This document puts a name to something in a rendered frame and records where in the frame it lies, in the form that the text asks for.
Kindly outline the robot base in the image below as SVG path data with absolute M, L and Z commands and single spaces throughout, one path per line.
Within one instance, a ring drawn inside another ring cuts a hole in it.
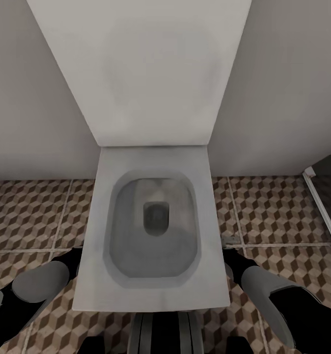
M 86 337 L 78 354 L 105 354 L 103 336 Z M 245 337 L 229 336 L 227 338 L 226 354 L 253 354 L 253 351 Z

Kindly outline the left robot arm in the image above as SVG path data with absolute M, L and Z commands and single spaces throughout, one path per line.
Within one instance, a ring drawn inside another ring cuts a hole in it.
M 83 245 L 20 273 L 0 289 L 0 347 L 31 324 L 79 273 Z

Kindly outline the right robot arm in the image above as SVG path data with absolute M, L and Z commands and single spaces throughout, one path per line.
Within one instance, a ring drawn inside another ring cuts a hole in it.
M 331 354 L 331 309 L 302 285 L 259 267 L 220 238 L 226 275 L 243 289 L 276 337 L 302 354 Z

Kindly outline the robot trunk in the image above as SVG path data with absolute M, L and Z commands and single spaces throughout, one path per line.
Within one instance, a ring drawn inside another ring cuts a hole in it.
M 195 312 L 136 312 L 127 354 L 205 354 Z

